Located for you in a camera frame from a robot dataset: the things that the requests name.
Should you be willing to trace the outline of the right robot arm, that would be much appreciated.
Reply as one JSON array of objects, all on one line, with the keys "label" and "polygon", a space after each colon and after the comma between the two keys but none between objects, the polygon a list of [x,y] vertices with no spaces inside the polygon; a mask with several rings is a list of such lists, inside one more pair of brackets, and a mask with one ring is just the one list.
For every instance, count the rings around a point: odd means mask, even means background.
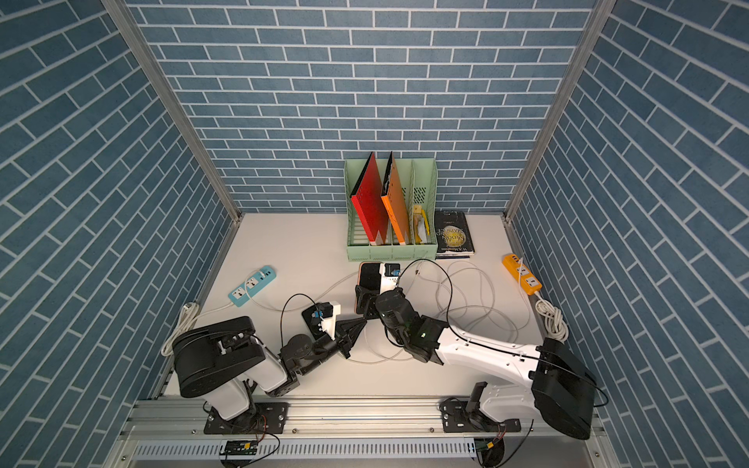
[{"label": "right robot arm", "polygon": [[541,345],[487,339],[419,314],[402,288],[379,292],[355,288],[359,314],[376,312],[384,329],[415,360],[478,370],[512,382],[532,396],[540,418],[557,432],[587,440],[595,398],[603,390],[591,370],[565,343],[546,337]]}]

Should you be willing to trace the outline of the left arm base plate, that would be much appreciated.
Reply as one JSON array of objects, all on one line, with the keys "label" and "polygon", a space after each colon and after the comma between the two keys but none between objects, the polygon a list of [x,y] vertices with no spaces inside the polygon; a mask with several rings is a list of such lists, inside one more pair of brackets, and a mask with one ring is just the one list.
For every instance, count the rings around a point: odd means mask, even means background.
[{"label": "left arm base plate", "polygon": [[214,408],[208,412],[203,429],[206,435],[244,435],[263,433],[279,435],[284,431],[290,405],[261,402],[230,420],[223,419]]}]

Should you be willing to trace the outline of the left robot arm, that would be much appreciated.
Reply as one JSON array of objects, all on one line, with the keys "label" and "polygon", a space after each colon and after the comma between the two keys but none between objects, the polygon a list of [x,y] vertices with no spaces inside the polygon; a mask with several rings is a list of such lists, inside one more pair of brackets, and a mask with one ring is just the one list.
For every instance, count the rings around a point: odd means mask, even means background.
[{"label": "left robot arm", "polygon": [[288,394],[300,385],[300,376],[333,356],[349,358],[366,325],[364,319],[349,319],[319,339],[295,335],[278,355],[257,337],[247,316],[187,331],[172,346],[179,393],[204,400],[226,421],[253,415],[255,388],[270,397]]}]

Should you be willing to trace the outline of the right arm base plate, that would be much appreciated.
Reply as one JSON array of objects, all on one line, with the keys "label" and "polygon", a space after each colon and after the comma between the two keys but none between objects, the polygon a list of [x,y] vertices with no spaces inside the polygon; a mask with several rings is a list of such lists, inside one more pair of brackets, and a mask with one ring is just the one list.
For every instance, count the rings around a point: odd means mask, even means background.
[{"label": "right arm base plate", "polygon": [[519,433],[522,431],[519,419],[495,421],[467,400],[449,397],[438,404],[438,409],[445,433],[502,433],[504,431]]}]

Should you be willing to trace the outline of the phone with light blue case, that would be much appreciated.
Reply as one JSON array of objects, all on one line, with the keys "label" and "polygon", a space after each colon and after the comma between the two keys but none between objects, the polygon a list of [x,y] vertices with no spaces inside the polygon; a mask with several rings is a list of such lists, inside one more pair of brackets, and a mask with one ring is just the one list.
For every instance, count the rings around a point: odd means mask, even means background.
[{"label": "phone with light blue case", "polygon": [[323,320],[328,316],[326,306],[321,303],[309,306],[302,311],[302,319],[315,340],[326,334],[323,330]]}]

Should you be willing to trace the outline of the phone with pink case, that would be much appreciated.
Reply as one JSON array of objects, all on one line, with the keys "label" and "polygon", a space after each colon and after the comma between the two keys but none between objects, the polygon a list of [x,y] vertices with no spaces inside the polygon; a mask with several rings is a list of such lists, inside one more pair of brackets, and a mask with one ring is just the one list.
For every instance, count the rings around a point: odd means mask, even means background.
[{"label": "phone with pink case", "polygon": [[360,264],[358,286],[368,291],[380,292],[382,284],[382,273],[380,273],[380,262],[363,262]]}]

